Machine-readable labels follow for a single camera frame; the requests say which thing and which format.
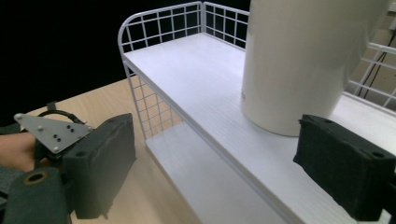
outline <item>wire mesh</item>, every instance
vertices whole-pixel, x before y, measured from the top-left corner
hole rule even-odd
[[[248,16],[247,11],[208,2],[192,2],[137,13],[120,28],[118,41],[121,58],[125,52],[199,33],[212,35],[244,50]],[[378,73],[373,75],[375,67],[396,76],[396,49],[370,43],[359,68],[348,81],[346,91],[395,110],[396,82],[390,82],[385,89],[376,86],[374,79]],[[182,118],[126,64],[124,69],[146,139],[182,122]]]
[[[121,58],[125,52],[201,33],[201,8],[201,2],[193,2],[141,12],[129,17],[119,31]],[[124,70],[146,139],[183,121],[126,64]]]
[[[248,12],[213,3],[204,3],[203,32],[244,49],[248,30]]]

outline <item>wooden table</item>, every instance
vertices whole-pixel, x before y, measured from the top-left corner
hole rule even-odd
[[[201,223],[185,200],[168,181],[163,171],[149,155],[137,120],[136,110],[126,79],[56,103],[56,108],[86,120],[96,128],[102,122],[120,114],[132,113],[137,160],[108,213],[108,219],[77,219],[73,224],[194,224]],[[46,107],[28,114],[38,115]]]

